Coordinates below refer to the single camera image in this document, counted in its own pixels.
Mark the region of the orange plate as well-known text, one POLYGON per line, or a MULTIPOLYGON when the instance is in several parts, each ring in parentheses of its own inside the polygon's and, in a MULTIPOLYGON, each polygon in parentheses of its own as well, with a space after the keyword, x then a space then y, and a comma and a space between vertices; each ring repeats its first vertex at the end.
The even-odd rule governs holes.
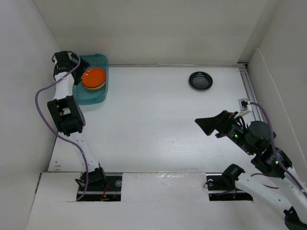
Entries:
POLYGON ((89 89, 102 87, 106 82, 106 72, 101 68, 92 68, 82 75, 82 84, 89 89))

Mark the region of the cream plate dark spot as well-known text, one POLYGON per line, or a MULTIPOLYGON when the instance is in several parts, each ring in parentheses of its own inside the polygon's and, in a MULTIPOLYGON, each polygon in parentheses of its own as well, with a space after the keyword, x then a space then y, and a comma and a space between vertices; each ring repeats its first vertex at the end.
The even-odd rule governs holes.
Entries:
POLYGON ((106 84, 106 82, 103 82, 102 84, 100 84, 96 87, 89 87, 89 86, 86 86, 86 85, 83 85, 83 87, 87 90, 90 90, 90 91, 97 91, 97 90, 104 88, 105 84, 106 84))

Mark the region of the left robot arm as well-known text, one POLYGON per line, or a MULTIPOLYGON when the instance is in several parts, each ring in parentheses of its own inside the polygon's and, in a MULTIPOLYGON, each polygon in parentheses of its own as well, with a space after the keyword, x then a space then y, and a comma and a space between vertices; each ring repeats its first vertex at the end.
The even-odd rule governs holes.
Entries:
POLYGON ((47 103, 48 110, 58 132, 73 145, 81 162, 83 173, 76 179, 77 184, 82 190, 102 190, 108 184, 107 177, 86 142, 85 118, 73 94, 90 64, 69 51, 55 53, 53 62, 57 84, 54 98, 47 103))

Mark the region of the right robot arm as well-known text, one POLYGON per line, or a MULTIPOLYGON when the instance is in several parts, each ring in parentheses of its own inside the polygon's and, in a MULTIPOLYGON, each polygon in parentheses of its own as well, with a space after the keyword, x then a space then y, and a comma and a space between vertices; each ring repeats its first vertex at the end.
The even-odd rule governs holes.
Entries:
POLYGON ((281 191, 280 195, 275 193, 254 180, 240 166, 231 164, 222 173, 216 174, 222 185, 218 189, 220 195, 244 191, 275 211, 289 230, 307 228, 307 198, 304 194, 307 189, 290 172, 293 166, 291 160, 281 149, 273 146, 276 134, 270 131, 268 124, 252 121, 247 125, 243 117, 226 110, 214 117, 197 118, 195 122, 206 135, 216 131, 217 138, 227 137, 247 155, 253 156, 251 164, 281 191))

